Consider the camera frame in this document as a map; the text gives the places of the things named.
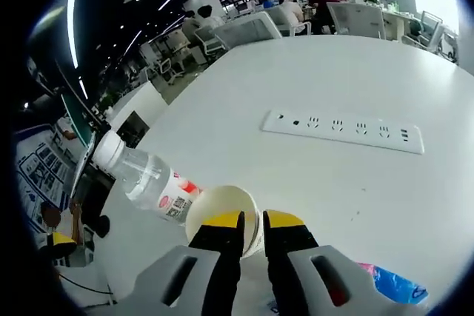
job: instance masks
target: cable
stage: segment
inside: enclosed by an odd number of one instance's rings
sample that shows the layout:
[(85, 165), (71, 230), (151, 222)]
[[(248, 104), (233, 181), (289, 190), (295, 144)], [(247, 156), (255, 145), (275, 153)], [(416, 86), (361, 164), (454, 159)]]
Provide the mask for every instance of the cable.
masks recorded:
[(94, 290), (94, 289), (91, 289), (91, 288), (87, 288), (86, 286), (79, 285), (79, 284), (77, 284), (76, 282), (72, 281), (71, 279), (68, 279), (68, 278), (66, 278), (65, 276), (63, 276), (63, 274), (60, 274), (60, 273), (59, 273), (59, 276), (60, 276), (61, 278), (66, 279), (66, 280), (69, 281), (70, 283), (72, 283), (72, 284), (78, 286), (79, 288), (83, 288), (83, 289), (89, 290), (90, 292), (96, 292), (96, 293), (98, 293), (98, 294), (113, 295), (112, 292), (100, 292), (100, 291), (98, 291), (98, 290)]

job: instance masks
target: floor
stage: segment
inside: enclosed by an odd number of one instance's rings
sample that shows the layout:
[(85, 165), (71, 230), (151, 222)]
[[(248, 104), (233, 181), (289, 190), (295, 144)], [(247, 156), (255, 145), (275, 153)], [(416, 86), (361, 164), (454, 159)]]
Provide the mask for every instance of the floor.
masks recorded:
[(207, 65), (188, 67), (182, 77), (175, 78), (173, 85), (164, 84), (160, 78), (151, 78), (151, 83), (161, 94), (166, 104), (170, 105), (206, 68)]

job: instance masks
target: white power strip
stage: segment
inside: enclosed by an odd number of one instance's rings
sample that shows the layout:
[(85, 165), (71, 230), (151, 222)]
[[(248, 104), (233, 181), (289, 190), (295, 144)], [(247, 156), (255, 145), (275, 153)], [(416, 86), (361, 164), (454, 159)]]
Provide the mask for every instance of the white power strip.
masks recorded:
[(377, 118), (330, 113), (294, 113), (272, 110), (266, 116), (263, 131), (309, 136), (332, 141), (424, 153), (417, 126)]

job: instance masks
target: bottle label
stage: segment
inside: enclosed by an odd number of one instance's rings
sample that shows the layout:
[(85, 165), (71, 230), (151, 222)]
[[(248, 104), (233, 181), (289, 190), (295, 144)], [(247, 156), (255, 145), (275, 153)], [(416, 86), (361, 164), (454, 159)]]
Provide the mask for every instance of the bottle label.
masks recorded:
[(163, 212), (166, 219), (183, 223), (191, 204), (200, 192), (195, 184), (171, 170), (166, 187), (156, 202), (156, 209)]

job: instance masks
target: ceiling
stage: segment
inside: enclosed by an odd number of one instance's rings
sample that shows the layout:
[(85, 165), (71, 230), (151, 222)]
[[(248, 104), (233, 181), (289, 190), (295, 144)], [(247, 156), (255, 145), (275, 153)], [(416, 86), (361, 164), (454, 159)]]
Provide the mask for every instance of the ceiling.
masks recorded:
[[(115, 69), (118, 59), (139, 31), (140, 36), (136, 39), (135, 46), (130, 48), (131, 53), (138, 47), (137, 44), (155, 37), (183, 15), (181, 6), (186, 0), (172, 0), (158, 11), (165, 1), (139, 0), (124, 4), (124, 0), (76, 0), (74, 38), (78, 69), (74, 69), (70, 57), (65, 24), (66, 10), (62, 16), (58, 16), (58, 22), (61, 24), (55, 26), (54, 31), (47, 36), (43, 36), (47, 39), (43, 38), (39, 41), (40, 45), (35, 46), (36, 52), (38, 48), (43, 52), (45, 45), (50, 46), (53, 42), (56, 46), (54, 56), (57, 54), (57, 57), (62, 57), (62, 63), (68, 67), (64, 71), (66, 76), (73, 80), (74, 77), (81, 76), (85, 87), (94, 91), (98, 86), (99, 73), (106, 68), (107, 71)], [(57, 7), (57, 0), (52, 2)]]

